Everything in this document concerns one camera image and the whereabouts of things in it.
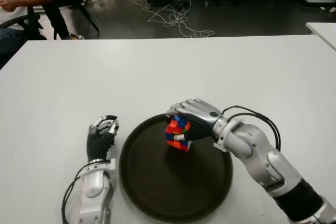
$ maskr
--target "dark floor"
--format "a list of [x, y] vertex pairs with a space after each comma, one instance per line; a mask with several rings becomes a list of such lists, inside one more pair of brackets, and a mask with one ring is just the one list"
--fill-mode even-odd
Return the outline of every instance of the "dark floor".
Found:
[[[135, 1], [146, 3], [146, 0]], [[133, 0], [102, 0], [90, 7], [100, 23], [100, 34], [97, 35], [80, 11], [63, 9], [62, 14], [71, 33], [83, 35], [86, 39], [183, 37], [178, 27], [164, 27], [161, 23], [147, 22], [153, 14], [143, 10]], [[159, 9], [154, 7], [151, 10], [157, 12]], [[169, 12], [163, 13], [168, 18]], [[306, 22], [336, 22], [335, 13], [281, 0], [242, 1], [240, 7], [234, 7], [230, 1], [224, 0], [221, 6], [210, 3], [208, 8], [204, 7], [204, 0], [192, 0], [192, 8], [186, 16], [190, 28], [212, 30], [215, 32], [213, 37], [310, 34]], [[53, 29], [45, 15], [41, 17], [41, 24], [44, 27], [41, 33], [52, 39]], [[182, 32], [192, 34], [186, 29]]]

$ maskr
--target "robotic arm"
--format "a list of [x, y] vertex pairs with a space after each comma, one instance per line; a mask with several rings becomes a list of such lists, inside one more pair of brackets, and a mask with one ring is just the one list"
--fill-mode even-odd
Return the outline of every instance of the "robotic arm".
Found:
[[119, 122], [116, 116], [101, 116], [89, 127], [87, 155], [89, 164], [79, 173], [83, 184], [80, 191], [81, 207], [77, 224], [110, 223], [110, 203], [113, 196], [113, 171], [116, 159], [107, 162], [108, 150], [114, 146]]
[[313, 190], [261, 129], [232, 117], [225, 119], [218, 109], [200, 99], [186, 100], [167, 111], [168, 117], [176, 114], [192, 125], [185, 134], [175, 136], [176, 140], [214, 136], [214, 146], [230, 151], [244, 163], [250, 176], [276, 201], [291, 224], [336, 223], [336, 209]]

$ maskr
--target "red cube face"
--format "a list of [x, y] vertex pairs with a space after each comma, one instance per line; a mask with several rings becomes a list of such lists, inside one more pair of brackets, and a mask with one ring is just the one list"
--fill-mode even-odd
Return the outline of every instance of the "red cube face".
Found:
[[183, 132], [183, 129], [181, 127], [176, 127], [173, 129], [174, 134], [180, 135], [182, 134], [182, 132]]

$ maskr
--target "black tray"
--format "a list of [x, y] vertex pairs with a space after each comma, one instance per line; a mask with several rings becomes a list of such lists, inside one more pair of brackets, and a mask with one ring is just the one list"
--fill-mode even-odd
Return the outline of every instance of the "black tray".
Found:
[[188, 152], [167, 145], [164, 114], [140, 124], [126, 140], [120, 179], [130, 200], [146, 215], [165, 222], [192, 222], [213, 212], [232, 181], [229, 153], [211, 137], [194, 141]]

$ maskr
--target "shoe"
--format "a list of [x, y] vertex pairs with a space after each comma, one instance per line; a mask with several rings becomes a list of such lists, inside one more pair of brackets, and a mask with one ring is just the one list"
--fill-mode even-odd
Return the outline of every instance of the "shoe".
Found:
[[84, 39], [84, 37], [81, 36], [81, 35], [70, 34], [67, 39], [69, 39], [69, 40], [78, 40], [78, 39]]

